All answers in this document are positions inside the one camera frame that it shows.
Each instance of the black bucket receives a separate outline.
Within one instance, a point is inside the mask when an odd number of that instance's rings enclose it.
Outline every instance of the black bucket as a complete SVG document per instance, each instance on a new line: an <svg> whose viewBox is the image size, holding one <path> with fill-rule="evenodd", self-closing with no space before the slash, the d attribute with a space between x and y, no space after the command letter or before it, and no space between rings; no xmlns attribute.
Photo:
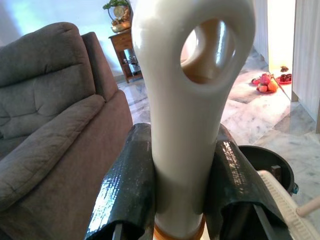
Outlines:
<svg viewBox="0 0 320 240"><path fill-rule="evenodd" d="M267 170L272 172L272 167L279 166L281 169L281 178L278 181L292 195L297 193L297 185L292 168L281 156L273 151L259 146L239 146L241 152L249 160L255 170Z"/></svg>

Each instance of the sofa armrest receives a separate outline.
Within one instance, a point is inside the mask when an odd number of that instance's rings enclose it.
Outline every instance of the sofa armrest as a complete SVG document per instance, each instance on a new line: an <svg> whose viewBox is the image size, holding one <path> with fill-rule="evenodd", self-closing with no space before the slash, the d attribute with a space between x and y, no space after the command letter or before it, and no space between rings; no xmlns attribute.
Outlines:
<svg viewBox="0 0 320 240"><path fill-rule="evenodd" d="M0 211L29 193L54 167L105 101L85 98L43 125L0 161Z"/></svg>
<svg viewBox="0 0 320 240"><path fill-rule="evenodd" d="M41 183L0 212L0 228L15 240L83 240L102 179L132 125L118 90Z"/></svg>

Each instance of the sofa cushion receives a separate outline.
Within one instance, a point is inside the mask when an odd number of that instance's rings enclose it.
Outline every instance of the sofa cushion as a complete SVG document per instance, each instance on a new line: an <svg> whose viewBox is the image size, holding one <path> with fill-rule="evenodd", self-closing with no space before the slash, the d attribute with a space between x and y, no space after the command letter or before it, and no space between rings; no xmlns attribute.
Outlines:
<svg viewBox="0 0 320 240"><path fill-rule="evenodd" d="M60 22L0 49L0 132L33 133L72 104L95 93L78 28Z"/></svg>
<svg viewBox="0 0 320 240"><path fill-rule="evenodd" d="M75 103L0 161L0 211L30 192L49 173L104 103L100 95Z"/></svg>

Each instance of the orange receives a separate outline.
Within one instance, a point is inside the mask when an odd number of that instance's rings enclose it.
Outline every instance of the orange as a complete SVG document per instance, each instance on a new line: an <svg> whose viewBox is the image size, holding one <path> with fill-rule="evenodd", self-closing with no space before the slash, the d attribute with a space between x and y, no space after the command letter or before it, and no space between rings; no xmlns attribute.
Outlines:
<svg viewBox="0 0 320 240"><path fill-rule="evenodd" d="M268 90L275 93L278 89L278 84L274 81L269 82L268 84Z"/></svg>

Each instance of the apple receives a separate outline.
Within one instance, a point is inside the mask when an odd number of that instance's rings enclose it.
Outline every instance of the apple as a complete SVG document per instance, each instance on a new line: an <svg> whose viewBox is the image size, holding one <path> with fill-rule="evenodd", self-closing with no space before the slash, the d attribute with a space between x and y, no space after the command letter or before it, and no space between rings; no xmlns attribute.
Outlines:
<svg viewBox="0 0 320 240"><path fill-rule="evenodd" d="M263 85L268 85L270 83L271 76L267 73L262 74L260 78L260 83Z"/></svg>

